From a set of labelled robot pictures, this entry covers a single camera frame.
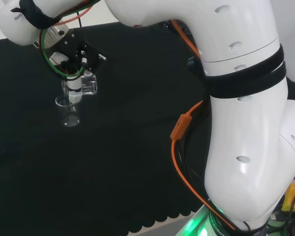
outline black strap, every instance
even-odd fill
[[[20,0],[20,8],[16,7],[11,12],[20,12],[36,28],[47,29],[61,20],[61,17],[51,18],[46,16],[33,0]]]
[[[201,77],[210,95],[216,98],[236,98],[267,90],[286,76],[284,52],[280,49],[270,58],[245,70],[221,76]]]

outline orange cable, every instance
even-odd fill
[[[202,104],[203,101],[198,102],[196,105],[194,105],[186,114],[187,115],[191,115],[191,113],[193,113],[195,111],[195,109],[197,109],[198,107],[200,107],[200,105]]]
[[[182,37],[182,39],[186,42],[186,44],[188,44],[188,46],[191,48],[191,50],[197,54],[198,57],[200,57],[200,53],[198,51],[198,49],[195,47],[195,45],[193,45],[193,43],[189,40],[189,38],[185,35],[185,33],[182,31],[180,25],[177,23],[176,20],[172,20],[173,26],[175,27],[175,29],[177,30],[177,32],[180,34],[180,36]]]
[[[70,20],[67,20],[67,21],[58,22],[58,23],[55,24],[54,26],[61,26],[61,25],[67,24],[67,23],[69,23],[69,22],[72,22],[72,21],[77,20],[77,19],[81,18],[82,16],[84,16],[85,14],[87,14],[87,13],[91,10],[92,7],[93,7],[93,6],[90,6],[88,9],[86,9],[86,10],[85,10],[83,13],[81,13],[79,16],[76,16],[76,17],[74,17],[74,18],[72,18],[72,19],[70,19]]]
[[[186,114],[190,115],[192,112],[195,111],[195,109],[197,109],[203,101],[197,103],[196,105],[194,105]],[[172,159],[173,159],[173,163],[174,166],[176,168],[176,171],[178,172],[179,176],[181,177],[181,179],[185,182],[185,184],[188,186],[188,188],[193,192],[194,195],[196,195],[196,197],[204,204],[206,205],[207,208],[209,208],[215,215],[217,215],[221,220],[223,220],[232,230],[236,230],[227,220],[225,220],[219,213],[216,212],[216,210],[214,210],[208,203],[207,201],[201,197],[197,191],[191,186],[191,184],[188,182],[188,180],[185,178],[185,176],[183,175],[183,173],[181,172],[181,170],[178,167],[178,164],[176,162],[176,157],[175,157],[175,143],[177,140],[172,140]]]

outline orange connector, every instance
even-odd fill
[[[192,117],[189,113],[180,115],[179,120],[171,133],[173,141],[180,140],[183,137],[191,120]]]

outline green light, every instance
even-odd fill
[[[202,230],[199,231],[198,236],[207,236],[207,230],[203,228]]]
[[[189,236],[193,231],[195,230],[196,227],[198,227],[200,223],[199,219],[192,219],[188,222],[188,224],[184,228],[184,236]]]
[[[190,221],[188,222],[188,224],[187,224],[186,227],[185,227],[185,230],[186,230],[186,231],[189,231],[189,230],[190,230],[190,228],[191,228],[192,225],[193,225],[193,222],[194,222],[194,220],[190,220]]]

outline clear plastic cup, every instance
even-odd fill
[[[56,98],[59,117],[63,126],[73,127],[80,123],[80,112],[78,104],[72,104],[68,96]]]
[[[97,94],[97,79],[96,76],[86,70],[82,78],[82,93],[83,95],[95,95]]]

